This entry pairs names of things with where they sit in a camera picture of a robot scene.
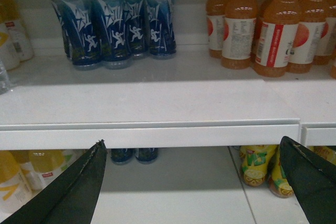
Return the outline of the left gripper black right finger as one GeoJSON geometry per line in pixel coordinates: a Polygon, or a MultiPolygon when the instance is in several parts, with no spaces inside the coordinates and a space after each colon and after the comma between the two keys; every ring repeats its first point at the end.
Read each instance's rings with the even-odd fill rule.
{"type": "Polygon", "coordinates": [[[309,223],[335,223],[335,165],[288,136],[280,162],[309,223]]]}

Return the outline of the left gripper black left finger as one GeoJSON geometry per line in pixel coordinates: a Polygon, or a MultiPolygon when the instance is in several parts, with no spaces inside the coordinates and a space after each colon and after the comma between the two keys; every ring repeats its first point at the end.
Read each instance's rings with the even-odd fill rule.
{"type": "Polygon", "coordinates": [[[2,223],[91,223],[106,160],[107,148],[100,140],[2,223]]]}

